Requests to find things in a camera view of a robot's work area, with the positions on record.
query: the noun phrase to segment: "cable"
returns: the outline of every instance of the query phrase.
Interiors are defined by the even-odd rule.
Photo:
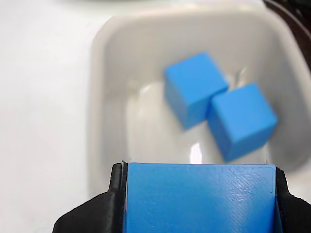
[[[277,7],[278,9],[283,11],[285,14],[287,14],[294,22],[296,22],[296,24],[302,29],[302,31],[307,35],[307,37],[311,41],[311,33],[309,32],[309,30],[290,11],[288,11],[285,7],[283,7],[282,5],[272,0],[264,0],[264,1]]]

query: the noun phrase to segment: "white table surface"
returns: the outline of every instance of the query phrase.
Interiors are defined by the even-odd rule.
[[[1,233],[51,233],[61,215],[92,198],[86,170],[92,39],[112,15],[168,4],[0,0]]]

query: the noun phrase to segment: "blue cube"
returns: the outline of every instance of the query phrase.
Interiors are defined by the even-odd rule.
[[[262,147],[276,123],[277,116],[255,83],[211,101],[209,128],[227,162]]]
[[[127,233],[271,233],[274,165],[130,164]]]
[[[205,53],[166,69],[164,95],[184,129],[206,120],[211,98],[228,88]]]

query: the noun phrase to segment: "white bowl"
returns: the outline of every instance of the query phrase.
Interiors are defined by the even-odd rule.
[[[311,155],[310,73],[285,23],[247,6],[172,7],[112,18],[94,40],[89,128],[92,194],[121,160],[222,163],[204,122],[184,132],[163,99],[163,70],[208,52],[232,83],[257,82],[279,117],[266,146],[236,163],[296,169]]]

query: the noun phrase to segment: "blue block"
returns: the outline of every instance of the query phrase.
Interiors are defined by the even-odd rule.
[[[276,123],[277,116],[255,83],[211,101],[208,125],[227,162],[262,147]]]
[[[130,164],[127,233],[272,233],[274,165]]]
[[[164,95],[184,129],[206,120],[211,98],[228,87],[205,53],[166,69]]]

